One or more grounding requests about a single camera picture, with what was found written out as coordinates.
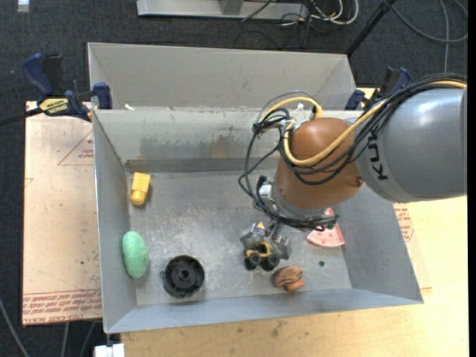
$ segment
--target green soft toy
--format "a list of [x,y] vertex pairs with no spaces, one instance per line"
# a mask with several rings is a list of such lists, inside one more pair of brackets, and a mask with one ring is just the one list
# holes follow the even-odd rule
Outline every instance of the green soft toy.
[[122,237],[122,252],[127,274],[138,278],[145,274],[149,265],[149,252],[144,238],[137,231],[128,231]]

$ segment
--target small black object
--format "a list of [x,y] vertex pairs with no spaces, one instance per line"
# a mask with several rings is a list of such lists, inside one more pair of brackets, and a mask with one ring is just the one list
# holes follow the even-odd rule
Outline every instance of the small black object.
[[175,298],[188,298],[200,289],[205,271],[198,260],[181,255],[172,258],[161,274],[165,290]]
[[274,267],[280,264],[280,258],[276,254],[268,255],[264,261],[261,262],[261,268],[265,271],[271,271]]
[[248,258],[245,259],[245,267],[247,270],[254,270],[261,264],[262,258],[258,253],[250,254]]

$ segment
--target gray metal base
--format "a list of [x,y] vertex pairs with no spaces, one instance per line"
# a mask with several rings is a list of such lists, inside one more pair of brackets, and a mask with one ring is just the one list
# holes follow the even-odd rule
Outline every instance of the gray metal base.
[[[244,19],[265,3],[244,1],[238,13],[224,14],[220,0],[138,0],[139,16],[189,16],[189,17],[216,17],[223,19]],[[307,8],[295,3],[270,3],[254,19],[264,20],[296,20],[295,15],[306,16]]]

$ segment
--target pink object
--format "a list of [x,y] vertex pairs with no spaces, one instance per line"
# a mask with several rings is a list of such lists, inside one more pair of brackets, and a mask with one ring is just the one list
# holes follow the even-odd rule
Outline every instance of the pink object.
[[[327,209],[324,213],[327,216],[334,214],[331,208]],[[325,228],[323,231],[311,231],[307,236],[307,240],[313,245],[326,248],[342,246],[345,243],[338,223],[332,229]]]

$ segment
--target metal stand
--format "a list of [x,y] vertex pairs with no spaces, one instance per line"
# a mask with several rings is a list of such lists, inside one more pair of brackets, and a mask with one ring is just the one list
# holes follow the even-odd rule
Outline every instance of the metal stand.
[[[246,0],[138,0],[139,16],[189,16],[244,19],[259,11],[265,1]],[[254,19],[290,20],[305,16],[307,9],[296,3],[269,3]]]

